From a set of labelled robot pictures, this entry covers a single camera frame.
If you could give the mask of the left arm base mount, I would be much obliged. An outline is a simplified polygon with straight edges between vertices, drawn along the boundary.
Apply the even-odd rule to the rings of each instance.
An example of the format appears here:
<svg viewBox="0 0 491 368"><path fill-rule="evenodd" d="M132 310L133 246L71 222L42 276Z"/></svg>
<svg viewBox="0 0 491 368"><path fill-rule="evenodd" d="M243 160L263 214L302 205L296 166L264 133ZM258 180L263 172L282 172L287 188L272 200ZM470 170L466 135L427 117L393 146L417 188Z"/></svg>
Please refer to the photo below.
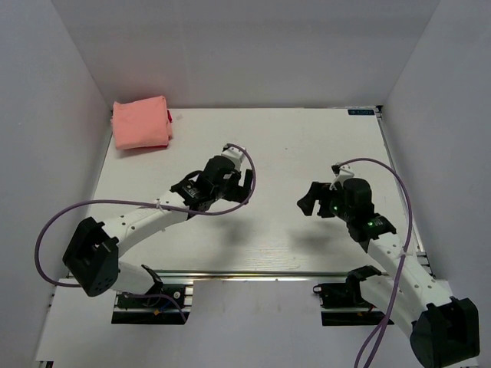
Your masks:
<svg viewBox="0 0 491 368"><path fill-rule="evenodd" d="M117 294L111 323L118 325L184 325L179 309L188 318L192 305L192 284L164 284L165 297L134 298Z"/></svg>

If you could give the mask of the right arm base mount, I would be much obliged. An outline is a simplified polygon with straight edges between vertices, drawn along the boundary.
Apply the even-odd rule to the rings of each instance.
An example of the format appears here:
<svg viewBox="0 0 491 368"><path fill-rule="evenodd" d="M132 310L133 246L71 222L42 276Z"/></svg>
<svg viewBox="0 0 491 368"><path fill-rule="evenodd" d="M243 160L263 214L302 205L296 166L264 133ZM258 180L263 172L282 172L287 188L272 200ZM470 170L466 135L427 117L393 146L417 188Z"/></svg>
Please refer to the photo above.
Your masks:
<svg viewBox="0 0 491 368"><path fill-rule="evenodd" d="M312 292L320 299L323 327L376 326L384 318L384 312L367 301L355 301L344 283L316 284Z"/></svg>

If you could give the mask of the salmon pink t shirt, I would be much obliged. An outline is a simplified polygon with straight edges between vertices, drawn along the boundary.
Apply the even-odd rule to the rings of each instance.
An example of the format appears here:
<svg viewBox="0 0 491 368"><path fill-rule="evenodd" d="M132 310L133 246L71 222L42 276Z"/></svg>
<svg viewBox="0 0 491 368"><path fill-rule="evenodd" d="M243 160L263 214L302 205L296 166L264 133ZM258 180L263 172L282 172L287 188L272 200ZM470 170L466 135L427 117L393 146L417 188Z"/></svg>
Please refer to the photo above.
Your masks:
<svg viewBox="0 0 491 368"><path fill-rule="evenodd" d="M166 119L164 96L113 104L111 126L117 150L153 147L153 128Z"/></svg>

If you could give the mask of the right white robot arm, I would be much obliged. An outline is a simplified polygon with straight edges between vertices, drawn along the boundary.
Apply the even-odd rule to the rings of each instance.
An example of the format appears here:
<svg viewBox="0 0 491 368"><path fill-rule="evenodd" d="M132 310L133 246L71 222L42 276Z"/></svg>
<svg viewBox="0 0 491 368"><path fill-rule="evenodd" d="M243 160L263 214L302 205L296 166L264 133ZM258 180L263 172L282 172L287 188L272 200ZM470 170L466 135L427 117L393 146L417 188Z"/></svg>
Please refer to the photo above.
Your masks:
<svg viewBox="0 0 491 368"><path fill-rule="evenodd" d="M375 211L366 180L313 182L297 205L306 216L314 215L317 205L317 216L344 221L351 239L379 264L349 271L342 292L330 294L326 285L316 286L324 306L344 297L356 306L390 311L390 320L409 338L424 367L446 367L479 355L476 305L454 297L416 255L404 251L396 228Z"/></svg>

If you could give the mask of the folded magenta t shirt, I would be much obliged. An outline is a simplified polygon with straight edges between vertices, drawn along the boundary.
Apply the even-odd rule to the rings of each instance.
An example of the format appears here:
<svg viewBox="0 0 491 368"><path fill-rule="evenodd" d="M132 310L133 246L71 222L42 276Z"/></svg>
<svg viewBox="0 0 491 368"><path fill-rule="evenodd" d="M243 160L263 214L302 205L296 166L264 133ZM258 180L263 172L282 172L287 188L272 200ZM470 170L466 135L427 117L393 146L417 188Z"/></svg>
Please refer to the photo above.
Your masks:
<svg viewBox="0 0 491 368"><path fill-rule="evenodd" d="M166 119L158 121L153 128L153 147L167 148L173 140L173 118L169 110Z"/></svg>

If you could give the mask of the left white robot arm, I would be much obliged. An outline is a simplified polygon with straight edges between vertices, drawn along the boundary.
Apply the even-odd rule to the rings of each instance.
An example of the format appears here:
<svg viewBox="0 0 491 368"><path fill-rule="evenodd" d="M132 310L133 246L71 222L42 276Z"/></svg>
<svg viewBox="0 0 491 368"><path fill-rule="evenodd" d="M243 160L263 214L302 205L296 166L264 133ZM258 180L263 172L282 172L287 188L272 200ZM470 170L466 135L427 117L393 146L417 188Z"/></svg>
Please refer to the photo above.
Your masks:
<svg viewBox="0 0 491 368"><path fill-rule="evenodd" d="M157 304L163 282L142 264L121 261L133 246L171 225L185 222L197 212L207 212L220 199L243 202L252 189L252 170L241 165L243 153L229 148L211 158L204 169L188 174L150 207L102 222L81 221L64 253L63 262L90 297L114 290L135 294L144 305Z"/></svg>

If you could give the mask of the blue table label sticker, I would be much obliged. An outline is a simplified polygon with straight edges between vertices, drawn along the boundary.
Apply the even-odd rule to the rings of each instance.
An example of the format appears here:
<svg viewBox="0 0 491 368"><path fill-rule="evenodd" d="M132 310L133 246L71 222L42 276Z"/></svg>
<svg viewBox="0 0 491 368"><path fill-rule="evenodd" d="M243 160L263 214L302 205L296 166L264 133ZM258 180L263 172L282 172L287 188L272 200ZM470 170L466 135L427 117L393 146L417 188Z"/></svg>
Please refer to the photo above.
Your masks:
<svg viewBox="0 0 491 368"><path fill-rule="evenodd" d="M373 109L348 109L348 114L350 116L374 116L375 112Z"/></svg>

